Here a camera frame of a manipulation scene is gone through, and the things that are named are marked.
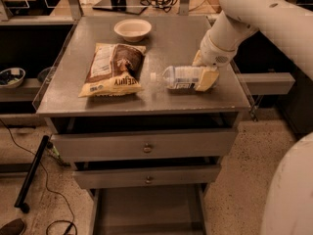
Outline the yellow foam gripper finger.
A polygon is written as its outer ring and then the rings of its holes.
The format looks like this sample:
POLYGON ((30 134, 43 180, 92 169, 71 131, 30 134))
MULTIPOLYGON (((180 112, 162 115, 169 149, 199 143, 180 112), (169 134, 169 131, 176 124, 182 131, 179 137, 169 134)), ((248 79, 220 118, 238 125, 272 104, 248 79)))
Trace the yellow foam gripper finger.
POLYGON ((218 68, 212 67, 201 67, 201 73, 198 85, 196 86, 196 90, 203 92, 208 90, 219 77, 218 68))
POLYGON ((201 58, 201 51, 198 51, 196 53, 196 56, 193 59, 192 65, 194 67, 201 67, 203 65, 203 61, 202 61, 202 58, 201 58))

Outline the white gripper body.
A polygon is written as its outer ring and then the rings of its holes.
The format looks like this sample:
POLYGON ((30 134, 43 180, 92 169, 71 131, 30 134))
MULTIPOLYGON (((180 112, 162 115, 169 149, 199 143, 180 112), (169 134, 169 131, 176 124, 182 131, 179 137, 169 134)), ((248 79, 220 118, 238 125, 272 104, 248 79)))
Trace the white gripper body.
POLYGON ((208 31, 200 45, 201 60, 206 66, 210 67, 225 67, 237 54, 237 50, 223 50, 213 43, 208 31))

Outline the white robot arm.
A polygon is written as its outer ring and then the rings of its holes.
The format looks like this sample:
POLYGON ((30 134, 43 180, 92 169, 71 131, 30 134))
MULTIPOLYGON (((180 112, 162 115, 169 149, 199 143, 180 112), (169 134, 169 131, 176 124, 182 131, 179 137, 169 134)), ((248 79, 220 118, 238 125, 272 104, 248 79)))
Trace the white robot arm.
MULTIPOLYGON (((261 31, 313 79, 313 14, 286 0, 219 0, 222 12, 201 41, 207 66, 232 60, 238 46, 261 31)), ((297 141, 280 161, 268 191, 261 235, 313 235, 313 133, 297 141)))

